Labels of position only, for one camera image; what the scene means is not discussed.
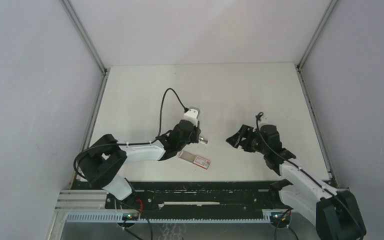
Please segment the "red white staple box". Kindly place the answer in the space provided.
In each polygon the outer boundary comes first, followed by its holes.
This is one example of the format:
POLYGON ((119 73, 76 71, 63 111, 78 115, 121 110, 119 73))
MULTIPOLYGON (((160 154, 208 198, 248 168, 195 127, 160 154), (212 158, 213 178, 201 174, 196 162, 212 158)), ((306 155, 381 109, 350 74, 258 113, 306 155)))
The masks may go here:
POLYGON ((210 160, 184 150, 179 152, 178 157, 205 170, 207 170, 211 164, 210 160))

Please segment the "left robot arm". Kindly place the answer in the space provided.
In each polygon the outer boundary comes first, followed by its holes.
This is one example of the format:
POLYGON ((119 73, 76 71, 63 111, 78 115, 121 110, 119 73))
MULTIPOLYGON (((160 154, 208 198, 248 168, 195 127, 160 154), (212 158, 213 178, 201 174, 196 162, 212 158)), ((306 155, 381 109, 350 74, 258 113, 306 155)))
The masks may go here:
POLYGON ((137 196, 129 181, 119 175, 121 167, 171 159, 185 146, 197 144, 200 134, 200 122, 185 119, 150 142, 119 143, 112 134, 105 134, 74 158, 73 168, 91 188, 105 190, 123 208, 129 209, 135 205, 137 196))

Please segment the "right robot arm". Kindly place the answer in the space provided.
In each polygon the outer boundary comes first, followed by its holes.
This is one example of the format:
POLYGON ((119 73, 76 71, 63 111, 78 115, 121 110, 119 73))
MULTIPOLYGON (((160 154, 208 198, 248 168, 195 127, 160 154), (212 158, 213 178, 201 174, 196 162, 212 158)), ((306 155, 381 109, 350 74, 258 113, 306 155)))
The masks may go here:
POLYGON ((321 240, 362 240, 367 230, 355 196, 315 176, 283 147, 277 127, 242 125, 226 142, 248 153, 261 153, 269 169, 282 179, 271 184, 269 203, 284 205, 311 222, 321 240))

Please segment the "right circuit board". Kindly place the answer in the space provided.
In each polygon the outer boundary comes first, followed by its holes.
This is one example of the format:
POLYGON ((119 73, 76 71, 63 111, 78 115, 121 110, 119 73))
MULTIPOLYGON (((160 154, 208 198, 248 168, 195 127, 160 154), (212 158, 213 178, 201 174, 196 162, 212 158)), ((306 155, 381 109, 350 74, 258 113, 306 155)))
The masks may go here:
POLYGON ((287 223, 290 222, 291 219, 291 213, 288 212, 285 215, 283 215, 280 212, 275 212, 270 216, 270 220, 273 224, 277 224, 279 221, 284 222, 286 221, 287 223))

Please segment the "circuit board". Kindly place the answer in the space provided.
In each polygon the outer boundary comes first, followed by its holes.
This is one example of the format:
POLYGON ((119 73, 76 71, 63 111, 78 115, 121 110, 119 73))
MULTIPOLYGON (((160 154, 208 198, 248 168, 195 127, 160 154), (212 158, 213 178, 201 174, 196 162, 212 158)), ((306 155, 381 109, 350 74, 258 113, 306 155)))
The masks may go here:
POLYGON ((286 221, 287 223, 290 222, 291 219, 291 213, 288 212, 285 215, 283 215, 280 212, 275 212, 270 216, 270 220, 273 224, 277 224, 279 221, 284 222, 286 221))
POLYGON ((137 213, 126 213, 122 216, 122 221, 137 221, 140 218, 140 215, 137 213))

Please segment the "left circuit board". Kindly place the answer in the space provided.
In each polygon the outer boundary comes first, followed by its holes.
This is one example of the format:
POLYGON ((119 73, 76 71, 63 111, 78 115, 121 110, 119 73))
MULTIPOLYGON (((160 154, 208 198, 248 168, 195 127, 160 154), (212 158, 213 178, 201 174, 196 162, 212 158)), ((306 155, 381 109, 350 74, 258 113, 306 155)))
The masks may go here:
POLYGON ((140 215, 137 213, 126 213, 122 216, 122 221, 137 221, 140 218, 140 215))

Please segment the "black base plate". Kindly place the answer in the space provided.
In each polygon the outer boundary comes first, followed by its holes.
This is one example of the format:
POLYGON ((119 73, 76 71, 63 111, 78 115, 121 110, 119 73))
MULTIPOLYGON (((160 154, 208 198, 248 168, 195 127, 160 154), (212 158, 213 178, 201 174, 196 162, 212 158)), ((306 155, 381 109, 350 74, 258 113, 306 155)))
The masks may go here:
POLYGON ((265 211, 285 210, 277 191, 279 181, 133 181, 133 195, 116 202, 106 194, 104 208, 143 211, 149 220, 262 220, 265 211))

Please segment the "aluminium rail frame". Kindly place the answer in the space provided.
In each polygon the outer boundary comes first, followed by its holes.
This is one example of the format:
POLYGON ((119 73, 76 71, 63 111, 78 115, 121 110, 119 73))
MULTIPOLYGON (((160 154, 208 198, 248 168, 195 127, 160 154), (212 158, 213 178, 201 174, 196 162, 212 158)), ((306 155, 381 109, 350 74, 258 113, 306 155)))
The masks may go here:
POLYGON ((127 199, 118 202, 102 190, 63 190, 56 209, 103 210, 115 205, 127 204, 138 210, 155 211, 168 205, 180 206, 244 206, 265 210, 284 205, 270 196, 265 189, 200 189, 186 190, 139 190, 127 199))

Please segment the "right corner aluminium post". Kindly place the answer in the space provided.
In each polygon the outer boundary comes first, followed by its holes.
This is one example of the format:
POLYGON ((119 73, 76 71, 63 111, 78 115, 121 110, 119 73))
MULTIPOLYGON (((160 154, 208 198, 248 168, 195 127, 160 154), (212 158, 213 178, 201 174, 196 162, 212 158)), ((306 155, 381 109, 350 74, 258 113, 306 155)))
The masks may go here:
POLYGON ((310 56, 314 46, 316 45, 316 42, 318 41, 319 37, 322 35, 322 32, 324 31, 326 25, 328 24, 328 21, 330 20, 337 5, 340 2, 341 2, 340 0, 329 1, 329 4, 327 5, 319 23, 317 24, 316 29, 313 32, 308 45, 306 46, 298 64, 296 65, 298 72, 300 72, 303 69, 305 63, 307 62, 308 57, 310 56))

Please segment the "corner aluminium post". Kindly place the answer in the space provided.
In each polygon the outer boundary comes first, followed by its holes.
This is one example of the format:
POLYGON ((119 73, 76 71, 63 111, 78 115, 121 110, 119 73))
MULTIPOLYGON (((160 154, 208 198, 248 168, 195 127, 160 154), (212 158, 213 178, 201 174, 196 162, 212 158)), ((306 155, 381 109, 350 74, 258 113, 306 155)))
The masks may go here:
POLYGON ((67 16, 69 17, 73 27, 77 31, 81 41, 85 45, 87 51, 89 52, 90 56, 92 57, 92 60, 98 67, 99 71, 105 75, 107 73, 107 68, 105 67, 95 45, 93 44, 93 41, 91 40, 86 28, 84 27, 77 11, 75 10, 73 3, 70 0, 59 0, 61 3, 64 11, 66 12, 67 16))
POLYGON ((322 35, 322 32, 324 31, 326 25, 328 24, 328 21, 330 20, 337 5, 340 2, 341 2, 340 0, 329 1, 329 4, 327 5, 319 23, 317 24, 316 29, 313 32, 308 45, 306 46, 298 64, 296 65, 298 72, 300 72, 303 69, 305 63, 307 62, 308 57, 310 56, 314 46, 316 45, 316 42, 318 41, 319 37, 322 35))

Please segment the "left corner aluminium post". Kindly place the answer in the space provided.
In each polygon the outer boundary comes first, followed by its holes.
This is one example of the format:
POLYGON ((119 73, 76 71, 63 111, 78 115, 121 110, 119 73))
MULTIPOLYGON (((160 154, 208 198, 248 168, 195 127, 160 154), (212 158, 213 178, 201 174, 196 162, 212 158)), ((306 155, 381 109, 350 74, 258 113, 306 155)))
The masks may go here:
POLYGON ((107 68, 105 67, 95 45, 93 44, 93 41, 91 40, 86 28, 84 27, 77 11, 75 10, 73 3, 70 0, 59 0, 61 3, 64 11, 66 12, 67 16, 69 17, 73 27, 77 31, 81 41, 85 45, 87 51, 89 52, 90 56, 92 57, 92 60, 98 67, 99 71, 105 75, 107 73, 107 68))

